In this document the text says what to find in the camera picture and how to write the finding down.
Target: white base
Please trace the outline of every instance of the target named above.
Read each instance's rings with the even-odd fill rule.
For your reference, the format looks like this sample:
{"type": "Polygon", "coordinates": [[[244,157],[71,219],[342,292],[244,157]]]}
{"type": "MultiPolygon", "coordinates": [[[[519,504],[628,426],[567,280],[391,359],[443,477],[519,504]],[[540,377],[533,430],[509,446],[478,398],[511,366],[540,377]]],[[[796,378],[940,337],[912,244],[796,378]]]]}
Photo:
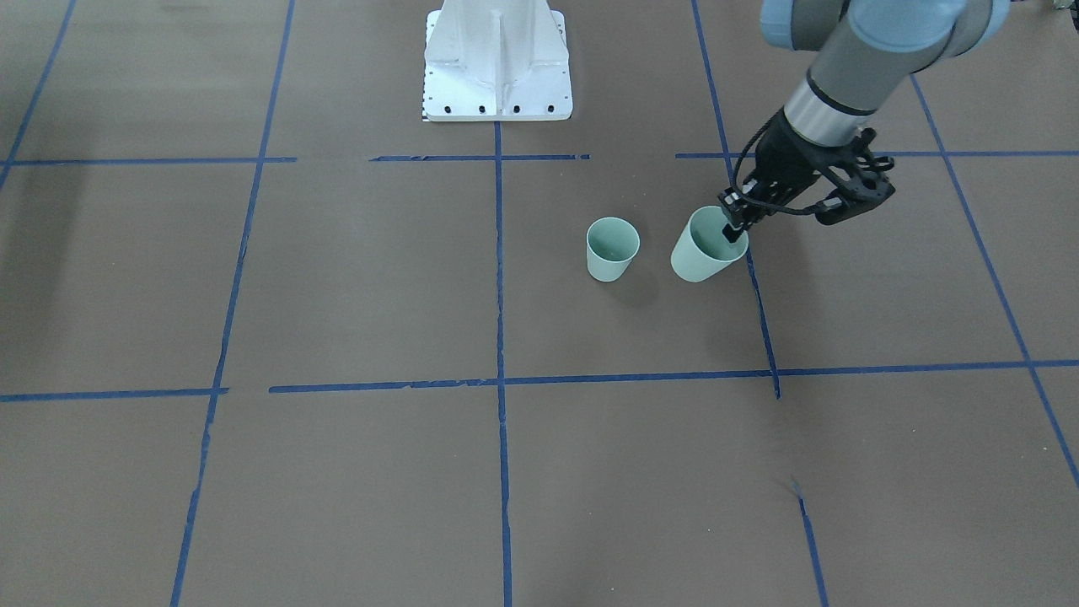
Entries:
{"type": "MultiPolygon", "coordinates": [[[[441,11],[427,15],[426,39],[441,11]]],[[[565,17],[551,11],[565,42],[565,17]]],[[[565,120],[573,113],[568,65],[536,65],[509,85],[506,104],[497,107],[490,85],[463,77],[461,70],[426,64],[423,77],[423,119],[432,122],[565,120]]]]}

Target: mint green cup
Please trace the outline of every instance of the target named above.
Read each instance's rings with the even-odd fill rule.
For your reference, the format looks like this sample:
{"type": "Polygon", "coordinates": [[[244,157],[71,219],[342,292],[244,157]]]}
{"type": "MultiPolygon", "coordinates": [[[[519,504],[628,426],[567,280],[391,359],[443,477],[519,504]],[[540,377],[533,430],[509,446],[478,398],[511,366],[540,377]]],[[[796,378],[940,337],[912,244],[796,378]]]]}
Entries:
{"type": "Polygon", "coordinates": [[[629,262],[641,249],[641,236],[627,220],[603,217],[588,226],[588,273],[600,281],[613,281],[622,276],[629,262]]]}
{"type": "Polygon", "coordinates": [[[720,206],[702,206],[689,216],[671,251],[671,267],[682,279],[700,281],[741,259],[749,248],[749,233],[727,242],[723,227],[727,215],[720,206]]]}

